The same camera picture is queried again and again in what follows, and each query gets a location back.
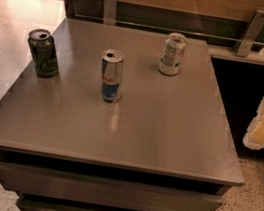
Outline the white green 7up can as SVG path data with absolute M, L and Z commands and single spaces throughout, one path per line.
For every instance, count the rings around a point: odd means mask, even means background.
M 179 32 L 170 33 L 160 59 L 159 70 L 164 75 L 177 75 L 186 49 L 186 37 Z

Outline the blue silver Red Bull can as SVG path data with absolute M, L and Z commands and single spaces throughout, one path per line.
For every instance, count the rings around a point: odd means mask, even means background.
M 120 50 L 105 50 L 101 61 L 101 97 L 106 102 L 115 102 L 120 96 L 124 54 Z

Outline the dark green soda can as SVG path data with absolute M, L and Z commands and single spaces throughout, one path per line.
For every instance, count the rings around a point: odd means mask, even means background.
M 28 45 L 34 62 L 35 71 L 42 78 L 58 73 L 58 60 L 54 38 L 46 29 L 37 29 L 29 33 Z

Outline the grey drawer cabinet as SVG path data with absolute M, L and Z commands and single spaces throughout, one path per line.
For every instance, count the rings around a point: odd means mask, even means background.
M 0 101 L 0 162 L 223 196 L 242 185 L 206 43 L 176 76 L 159 72 L 161 34 L 67 19 L 54 33 L 59 73 L 25 69 Z M 119 99 L 101 97 L 102 54 L 124 54 Z M 15 192 L 18 199 L 134 211 Z

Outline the upper grey drawer front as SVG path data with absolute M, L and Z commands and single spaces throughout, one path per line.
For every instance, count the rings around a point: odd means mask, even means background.
M 214 211 L 219 196 L 0 161 L 9 191 L 134 211 Z

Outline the right metal rail bracket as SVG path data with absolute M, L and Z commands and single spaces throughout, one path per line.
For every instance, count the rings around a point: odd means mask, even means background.
M 247 24 L 245 32 L 239 38 L 238 42 L 234 45 L 234 52 L 236 56 L 247 57 L 254 41 L 257 39 L 261 29 L 264 27 L 264 11 L 257 9 L 252 16 L 251 21 Z

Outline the metal rail bracket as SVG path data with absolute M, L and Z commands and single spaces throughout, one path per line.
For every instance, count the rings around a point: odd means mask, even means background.
M 116 24 L 116 15 L 117 15 L 117 0 L 104 0 L 104 14 L 103 22 L 105 25 L 113 26 Z
M 247 57 L 254 41 L 257 39 L 261 29 L 264 27 L 264 11 L 257 9 L 252 16 L 251 21 L 247 24 L 245 32 L 239 38 L 238 42 L 234 45 L 234 52 L 236 56 Z

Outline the horizontal metal rail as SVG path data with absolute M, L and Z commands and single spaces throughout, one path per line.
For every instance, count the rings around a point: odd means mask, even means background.
M 161 33 L 161 34 L 169 34 L 171 32 L 173 33 L 177 32 L 177 29 L 168 28 L 168 27 L 162 27 L 162 26 L 156 26 L 156 25 L 151 26 L 151 25 L 122 21 L 122 20 L 117 20 L 117 19 L 113 21 L 108 21 L 105 18 L 99 18 L 99 17 L 82 15 L 82 14 L 75 14 L 73 18 L 88 20 L 88 21 L 93 21 L 93 22 L 99 22 L 99 23 L 105 22 L 110 25 L 139 29 L 139 30 L 156 32 L 156 33 Z M 184 34 L 184 36 L 186 37 L 207 41 L 207 43 L 212 44 L 212 45 L 218 45 L 218 46 L 229 47 L 229 48 L 233 48 L 234 46 L 241 45 L 243 43 L 241 39 L 230 38 L 230 37 L 225 37 L 225 36 L 219 37 L 219 36 L 207 35 L 202 32 L 190 32 L 190 31 L 181 30 L 181 34 Z

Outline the left metal rail bracket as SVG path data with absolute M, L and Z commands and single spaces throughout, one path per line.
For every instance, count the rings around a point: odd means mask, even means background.
M 113 26 L 116 24 L 116 15 L 117 15 L 117 0 L 104 0 L 104 14 L 103 22 L 105 25 Z

